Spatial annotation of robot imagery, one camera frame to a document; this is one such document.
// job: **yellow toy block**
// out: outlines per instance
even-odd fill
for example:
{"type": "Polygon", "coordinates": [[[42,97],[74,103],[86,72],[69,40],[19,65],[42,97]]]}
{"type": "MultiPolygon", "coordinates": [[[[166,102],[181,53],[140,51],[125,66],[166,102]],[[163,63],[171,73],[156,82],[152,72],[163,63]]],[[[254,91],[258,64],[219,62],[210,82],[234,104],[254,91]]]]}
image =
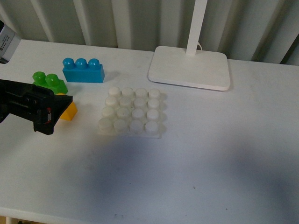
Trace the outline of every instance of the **yellow toy block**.
{"type": "Polygon", "coordinates": [[[60,119],[71,121],[73,120],[75,114],[77,113],[77,108],[74,102],[72,102],[69,107],[61,114],[60,119]]]}

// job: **table surface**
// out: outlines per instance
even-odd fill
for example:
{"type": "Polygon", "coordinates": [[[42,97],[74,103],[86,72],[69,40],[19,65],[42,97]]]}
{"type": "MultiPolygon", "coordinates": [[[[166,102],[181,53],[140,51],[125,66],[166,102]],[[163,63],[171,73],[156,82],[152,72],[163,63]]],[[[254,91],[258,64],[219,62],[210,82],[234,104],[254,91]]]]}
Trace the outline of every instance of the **table surface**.
{"type": "Polygon", "coordinates": [[[102,84],[66,83],[78,108],[54,134],[0,124],[0,215],[53,224],[299,222],[299,67],[228,60],[228,91],[153,83],[153,52],[22,40],[0,78],[65,80],[66,57],[98,58],[102,84]],[[103,137],[112,86],[160,89],[161,139],[103,137]]]}

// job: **green toy block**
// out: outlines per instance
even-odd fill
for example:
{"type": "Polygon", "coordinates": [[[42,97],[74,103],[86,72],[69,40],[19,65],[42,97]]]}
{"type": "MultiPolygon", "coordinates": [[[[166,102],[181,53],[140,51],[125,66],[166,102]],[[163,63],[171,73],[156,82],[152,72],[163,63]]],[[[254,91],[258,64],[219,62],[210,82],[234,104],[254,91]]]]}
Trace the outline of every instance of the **green toy block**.
{"type": "Polygon", "coordinates": [[[48,74],[46,76],[44,72],[37,71],[32,77],[34,79],[34,85],[50,89],[54,94],[66,94],[68,92],[64,81],[59,79],[55,74],[48,74]]]}

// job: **blue toy block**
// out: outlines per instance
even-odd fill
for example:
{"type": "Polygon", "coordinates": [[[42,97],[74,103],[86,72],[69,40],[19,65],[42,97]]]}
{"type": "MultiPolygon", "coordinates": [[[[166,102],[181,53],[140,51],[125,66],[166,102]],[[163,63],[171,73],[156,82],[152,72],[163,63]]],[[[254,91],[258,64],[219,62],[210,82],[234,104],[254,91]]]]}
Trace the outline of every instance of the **blue toy block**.
{"type": "Polygon", "coordinates": [[[98,59],[90,59],[88,64],[85,59],[79,58],[76,63],[71,58],[63,60],[64,73],[67,82],[71,83],[103,83],[105,73],[103,65],[98,59]]]}

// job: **toy block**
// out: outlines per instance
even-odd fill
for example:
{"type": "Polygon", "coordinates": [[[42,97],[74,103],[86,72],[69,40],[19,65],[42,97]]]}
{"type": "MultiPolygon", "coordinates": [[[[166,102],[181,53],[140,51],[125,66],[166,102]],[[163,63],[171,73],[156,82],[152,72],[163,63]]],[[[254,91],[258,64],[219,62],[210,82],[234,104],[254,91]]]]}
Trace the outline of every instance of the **toy block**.
{"type": "Polygon", "coordinates": [[[68,108],[61,114],[60,119],[62,120],[73,120],[74,116],[77,113],[77,108],[74,101],[68,106],[68,108]]]}
{"type": "Polygon", "coordinates": [[[54,94],[66,94],[68,92],[64,81],[59,79],[56,74],[48,74],[46,76],[44,72],[37,71],[32,77],[34,79],[34,85],[50,89],[54,94]]]}
{"type": "Polygon", "coordinates": [[[76,63],[71,58],[63,60],[64,68],[62,72],[67,82],[74,83],[103,83],[105,73],[103,65],[98,59],[89,60],[88,64],[85,59],[79,58],[76,63]]]}
{"type": "Polygon", "coordinates": [[[158,89],[111,87],[98,122],[101,135],[161,138],[163,97],[158,89]]]}

